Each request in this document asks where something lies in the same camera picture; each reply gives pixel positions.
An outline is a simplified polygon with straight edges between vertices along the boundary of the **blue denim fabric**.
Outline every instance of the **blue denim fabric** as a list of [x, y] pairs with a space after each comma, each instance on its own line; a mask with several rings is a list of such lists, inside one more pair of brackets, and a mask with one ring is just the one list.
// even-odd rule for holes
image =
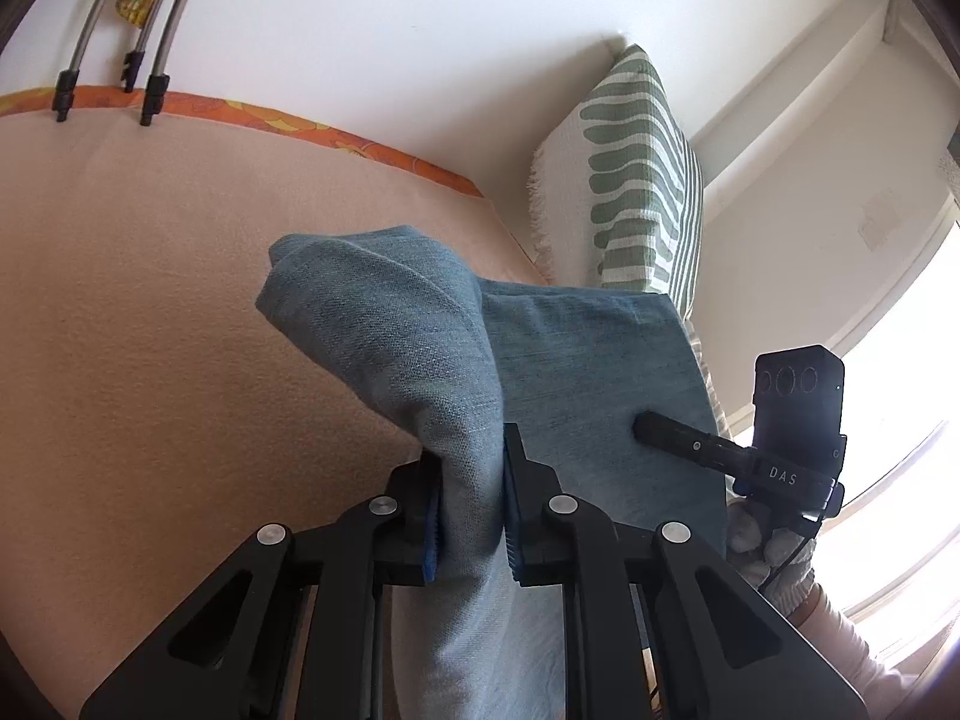
[[714, 431], [697, 362], [664, 295], [478, 279], [409, 227], [271, 247], [267, 319], [373, 410], [443, 459], [438, 578], [395, 589], [404, 717], [556, 720], [559, 589], [521, 589], [502, 538], [502, 424], [613, 519], [680, 519], [722, 552], [724, 481], [632, 439], [655, 409]]

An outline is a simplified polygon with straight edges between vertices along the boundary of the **hand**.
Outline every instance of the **hand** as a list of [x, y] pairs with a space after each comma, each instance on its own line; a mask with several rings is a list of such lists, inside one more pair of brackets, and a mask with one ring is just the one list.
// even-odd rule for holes
[[[727, 561], [750, 586], [757, 589], [803, 541], [793, 531], [778, 528], [763, 543], [760, 525], [750, 513], [746, 498], [727, 504]], [[811, 560], [816, 539], [803, 547], [790, 565], [763, 591], [763, 597], [784, 617], [789, 617], [809, 596], [814, 576]]]

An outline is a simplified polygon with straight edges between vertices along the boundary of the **orange floral fabric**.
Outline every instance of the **orange floral fabric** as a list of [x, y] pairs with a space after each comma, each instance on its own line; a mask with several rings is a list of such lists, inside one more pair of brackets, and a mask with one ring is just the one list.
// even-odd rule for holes
[[[46, 87], [14, 92], [11, 95], [0, 95], [0, 116], [50, 110], [53, 93], [52, 87]], [[114, 86], [78, 86], [73, 103], [74, 108], [133, 108], [137, 111], [142, 105], [142, 90], [127, 94]], [[272, 132], [287, 138], [297, 138], [301, 141], [316, 143], [318, 146], [339, 148], [341, 151], [349, 151], [374, 162], [399, 167], [400, 170], [406, 170], [406, 172], [427, 178], [462, 194], [482, 197], [480, 190], [474, 186], [472, 181], [467, 180], [462, 175], [457, 175], [455, 172], [431, 165], [429, 162], [405, 154], [403, 151], [397, 151], [395, 148], [381, 146], [380, 143], [357, 137], [349, 132], [344, 132], [342, 129], [311, 122], [309, 119], [301, 119], [299, 116], [293, 116], [272, 108], [237, 103], [234, 100], [189, 95], [185, 92], [167, 92], [163, 102], [163, 114], [165, 116], [174, 114], [192, 119], [207, 119], [208, 122], [236, 124], [237, 127]]]

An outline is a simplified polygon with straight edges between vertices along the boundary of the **window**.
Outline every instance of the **window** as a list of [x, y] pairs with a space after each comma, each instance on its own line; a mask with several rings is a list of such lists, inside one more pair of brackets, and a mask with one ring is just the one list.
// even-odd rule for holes
[[[817, 578], [897, 664], [960, 613], [960, 229], [844, 355], [840, 517]], [[752, 429], [737, 441], [748, 445]]]

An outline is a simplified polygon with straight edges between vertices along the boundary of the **beige bed sheet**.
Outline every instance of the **beige bed sheet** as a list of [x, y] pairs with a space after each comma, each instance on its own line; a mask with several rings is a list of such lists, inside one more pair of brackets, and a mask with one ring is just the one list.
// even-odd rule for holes
[[258, 525], [329, 522], [416, 455], [253, 308], [283, 233], [402, 223], [541, 282], [488, 201], [344, 151], [0, 119], [0, 630], [66, 717]]

